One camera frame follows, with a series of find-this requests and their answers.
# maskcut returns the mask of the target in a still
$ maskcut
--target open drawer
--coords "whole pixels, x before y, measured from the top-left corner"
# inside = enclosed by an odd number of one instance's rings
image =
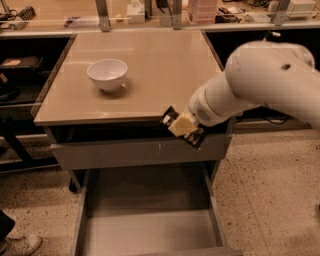
[[[242,255],[203,163],[90,170],[81,195],[71,255]]]

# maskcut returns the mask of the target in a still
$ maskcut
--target terrazzo floor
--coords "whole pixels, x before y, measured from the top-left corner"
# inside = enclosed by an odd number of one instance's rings
[[[320,256],[320,133],[293,127],[237,125],[220,164],[213,191],[227,241],[245,256]],[[21,140],[50,155],[45,137]],[[43,237],[33,255],[70,255],[80,195],[68,185],[60,167],[0,176],[0,208],[17,223],[10,236]]]

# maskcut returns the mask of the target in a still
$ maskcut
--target floor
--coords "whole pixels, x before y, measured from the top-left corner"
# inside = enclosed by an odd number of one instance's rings
[[[245,256],[320,255],[320,133],[304,128],[251,122],[234,129],[213,191],[227,241]],[[20,140],[33,155],[50,154],[45,137]],[[15,159],[10,150],[7,159]],[[11,237],[43,237],[34,255],[70,255],[80,196],[68,185],[59,167],[0,176],[0,208],[17,222]]]

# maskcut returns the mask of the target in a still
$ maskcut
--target drawer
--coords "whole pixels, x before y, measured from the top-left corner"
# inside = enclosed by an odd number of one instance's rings
[[[182,139],[144,138],[57,143],[51,150],[65,170],[196,162],[223,159],[229,135],[210,134],[195,149]]]
[[[242,255],[202,163],[86,171],[71,255]]]

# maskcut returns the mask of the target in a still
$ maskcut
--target shoe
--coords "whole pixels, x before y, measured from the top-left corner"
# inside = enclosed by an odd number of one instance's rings
[[[6,238],[6,249],[2,256],[29,256],[34,253],[41,244],[41,237],[28,235],[19,239]]]

